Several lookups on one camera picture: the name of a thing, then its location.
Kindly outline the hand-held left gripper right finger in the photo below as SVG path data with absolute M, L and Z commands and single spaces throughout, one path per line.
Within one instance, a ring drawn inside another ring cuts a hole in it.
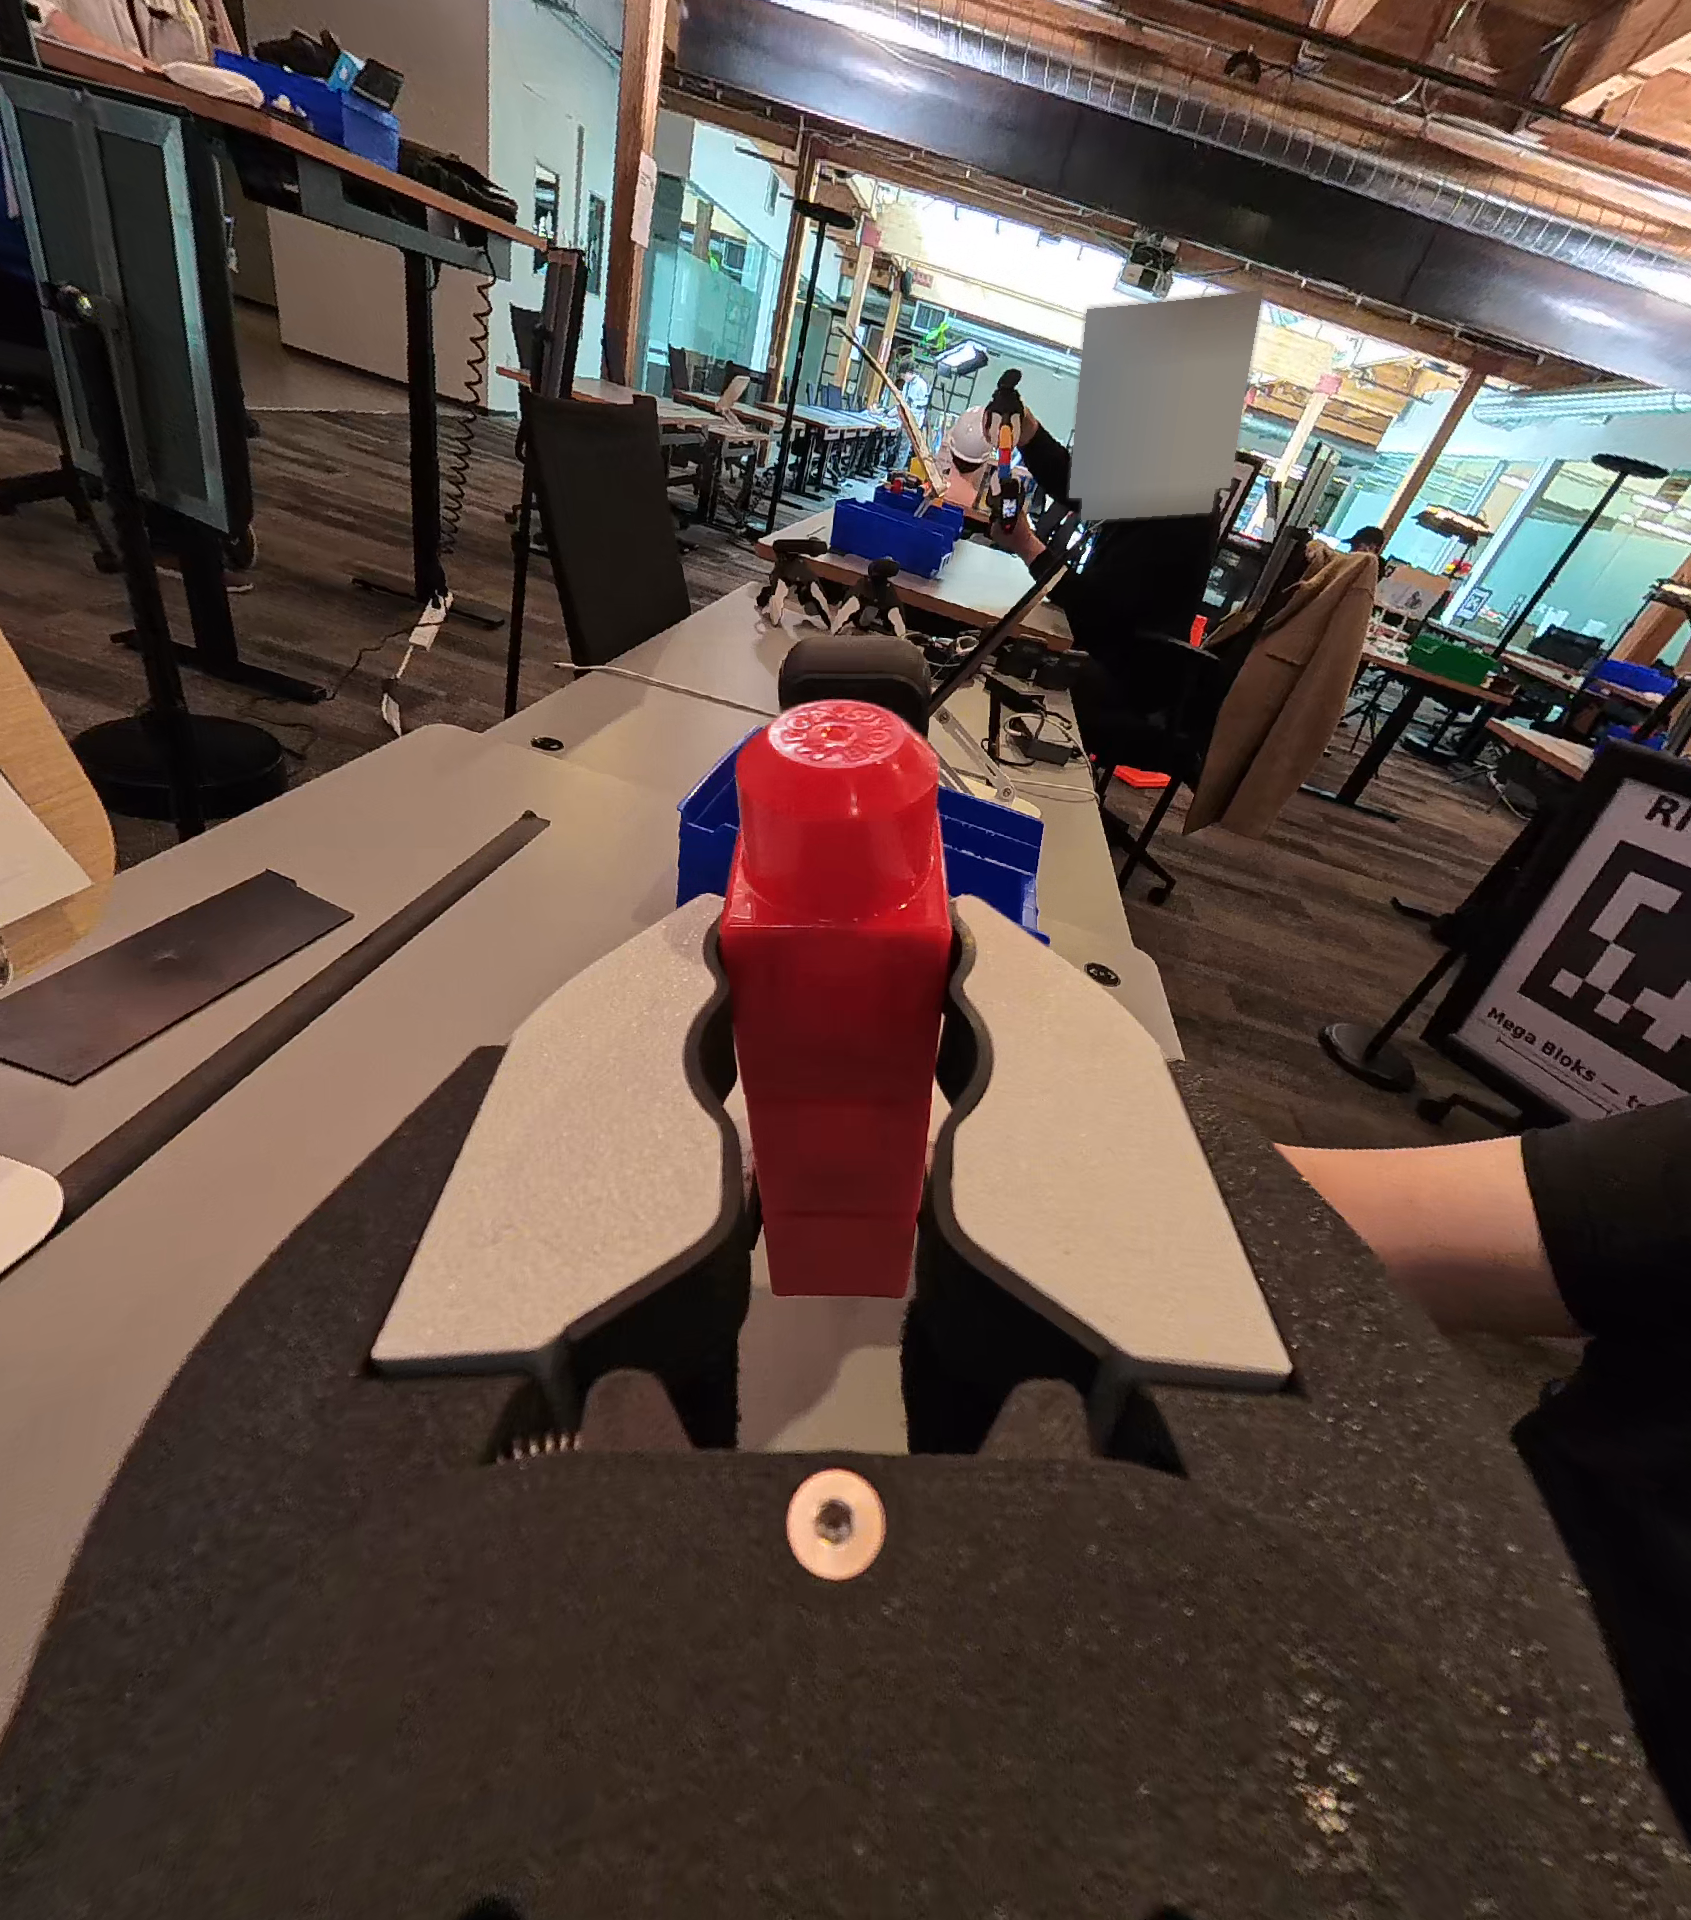
M 1144 1025 L 976 896 L 954 900 L 930 1154 L 930 1354 L 1068 1380 L 1112 1442 L 1146 1389 L 1276 1396 L 1294 1363 Z

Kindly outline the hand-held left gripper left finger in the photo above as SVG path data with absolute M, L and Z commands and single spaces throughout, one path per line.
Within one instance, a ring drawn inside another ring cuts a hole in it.
M 698 896 L 514 1032 L 378 1331 L 386 1379 L 532 1380 L 576 1428 L 614 1372 L 658 1379 L 690 1436 L 740 1431 L 758 1190 L 722 906 Z

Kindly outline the blue plastic bin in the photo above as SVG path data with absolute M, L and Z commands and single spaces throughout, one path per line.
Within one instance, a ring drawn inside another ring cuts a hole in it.
M 728 891 L 740 829 L 738 757 L 728 753 L 678 804 L 678 906 Z M 1044 823 L 954 785 L 938 789 L 938 812 L 950 896 L 984 900 L 1048 943 L 1038 908 Z

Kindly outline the person's right forearm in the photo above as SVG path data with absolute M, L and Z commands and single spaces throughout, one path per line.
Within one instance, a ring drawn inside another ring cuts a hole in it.
M 1396 1151 L 1280 1147 L 1442 1333 L 1572 1341 L 1516 1138 Z

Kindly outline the small blue storage bin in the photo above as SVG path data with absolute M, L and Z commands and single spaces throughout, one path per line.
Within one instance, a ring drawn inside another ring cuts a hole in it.
M 830 549 L 868 564 L 892 562 L 904 575 L 938 578 L 966 533 L 966 510 L 932 499 L 922 484 L 888 481 L 832 506 Z

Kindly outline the brown worktable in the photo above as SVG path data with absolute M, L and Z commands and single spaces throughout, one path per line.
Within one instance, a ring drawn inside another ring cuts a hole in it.
M 844 499 L 830 502 L 822 512 L 810 514 L 756 541 L 756 554 L 770 564 L 776 545 L 796 545 L 820 537 L 828 538 L 838 506 L 854 499 L 856 494 L 848 493 Z M 814 573 L 828 583 L 856 586 L 868 573 L 868 567 L 870 562 L 862 556 L 830 550 L 814 562 Z M 1028 564 L 1016 554 L 994 549 L 982 541 L 960 541 L 938 577 L 900 573 L 896 580 L 896 595 L 910 611 L 950 619 L 968 631 L 992 627 L 1002 615 L 1012 611 L 1028 589 L 1032 589 Z M 1052 598 L 1034 607 L 1018 633 L 1040 640 L 1056 652 L 1066 652 L 1074 645 L 1068 616 Z

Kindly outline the black panel on easel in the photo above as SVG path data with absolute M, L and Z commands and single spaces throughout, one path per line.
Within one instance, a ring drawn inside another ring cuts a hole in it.
M 522 392 L 522 510 L 504 716 L 520 711 L 528 521 L 540 514 L 570 663 L 608 666 L 688 619 L 658 404 Z

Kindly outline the white power adapter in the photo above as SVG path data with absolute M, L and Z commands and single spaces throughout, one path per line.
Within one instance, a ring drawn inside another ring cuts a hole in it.
M 380 683 L 378 711 L 394 739 L 402 739 L 412 730 L 420 709 L 428 702 L 426 689 L 412 687 L 408 676 L 416 663 L 424 663 L 432 652 L 452 611 L 454 595 L 450 589 L 430 598 L 412 631 L 404 636 L 398 664 Z

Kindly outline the tan coat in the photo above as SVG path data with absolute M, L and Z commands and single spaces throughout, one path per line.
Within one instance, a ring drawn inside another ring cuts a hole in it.
M 1212 649 L 1236 675 L 1190 781 L 1186 836 L 1260 843 L 1312 778 L 1360 675 L 1380 578 L 1378 553 L 1312 541 L 1258 612 L 1218 629 Z

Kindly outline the black rubber mat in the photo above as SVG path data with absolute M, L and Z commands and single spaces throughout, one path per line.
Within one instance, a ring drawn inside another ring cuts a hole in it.
M 76 1089 L 352 912 L 266 870 L 0 998 L 0 1065 Z

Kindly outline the framed marker sign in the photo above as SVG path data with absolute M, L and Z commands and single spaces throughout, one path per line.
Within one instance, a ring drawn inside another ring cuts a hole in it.
M 1530 1121 L 1691 1095 L 1689 761 L 1594 759 L 1424 1038 Z

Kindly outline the wooden desk black legs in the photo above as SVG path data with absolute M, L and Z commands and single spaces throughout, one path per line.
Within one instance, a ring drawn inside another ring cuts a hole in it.
M 1362 664 L 1380 673 L 1388 687 L 1398 689 L 1396 702 L 1392 709 L 1386 709 L 1384 721 L 1376 727 L 1362 757 L 1352 764 L 1342 785 L 1336 790 L 1324 790 L 1320 786 L 1310 786 L 1308 790 L 1326 804 L 1378 820 L 1386 826 L 1398 826 L 1402 815 L 1368 800 L 1366 794 L 1386 769 L 1386 761 L 1402 746 L 1426 702 L 1440 701 L 1458 713 L 1484 709 L 1492 714 L 1506 709 L 1510 697 L 1492 685 L 1472 685 L 1438 675 L 1432 668 L 1412 664 L 1408 659 L 1394 657 L 1374 645 L 1366 645 L 1362 651 Z

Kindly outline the black standing desk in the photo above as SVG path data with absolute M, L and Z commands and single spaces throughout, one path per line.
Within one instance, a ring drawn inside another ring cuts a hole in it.
M 506 713 L 518 709 L 522 612 L 476 598 L 454 598 L 448 586 L 434 294 L 442 271 L 504 282 L 514 250 L 544 250 L 544 240 L 494 212 L 402 176 L 322 140 L 266 108 L 210 94 L 170 73 L 92 52 L 54 38 L 36 43 L 26 4 L 0 4 L 0 66 L 32 65 L 90 99 L 136 102 L 190 117 L 206 128 L 238 169 L 246 194 L 308 225 L 374 242 L 400 257 L 404 275 L 404 345 L 408 404 L 408 476 L 412 562 L 408 575 L 362 571 L 354 585 L 412 609 L 484 631 L 508 631 Z

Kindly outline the long blue storage bin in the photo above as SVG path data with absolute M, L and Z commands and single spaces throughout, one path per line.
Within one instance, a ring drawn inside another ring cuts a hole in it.
M 314 136 L 376 167 L 400 170 L 396 115 L 404 77 L 362 60 L 330 37 L 302 33 L 262 43 L 258 56 L 218 51 L 214 65 L 260 87 L 264 102 L 298 119 Z

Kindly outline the black floor lamp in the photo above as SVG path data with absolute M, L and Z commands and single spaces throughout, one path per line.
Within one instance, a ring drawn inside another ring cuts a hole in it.
M 1655 463 L 1649 463 L 1646 459 L 1638 459 L 1626 452 L 1598 452 L 1592 459 L 1592 465 L 1604 475 L 1608 475 L 1608 484 L 1602 497 L 1598 499 L 1598 502 L 1594 504 L 1594 508 L 1582 518 L 1572 538 L 1564 545 L 1560 554 L 1554 559 L 1548 571 L 1540 577 L 1530 596 L 1520 607 L 1518 615 L 1512 619 L 1510 627 L 1492 649 L 1494 663 L 1504 661 L 1512 642 L 1528 627 L 1532 612 L 1536 612 L 1538 605 L 1546 598 L 1546 595 L 1550 592 L 1554 583 L 1560 578 L 1564 568 L 1570 564 L 1578 549 L 1584 545 L 1588 535 L 1596 529 L 1598 521 L 1608 512 L 1614 499 L 1626 490 L 1626 484 L 1632 481 L 1661 481 L 1669 472 L 1667 468 Z

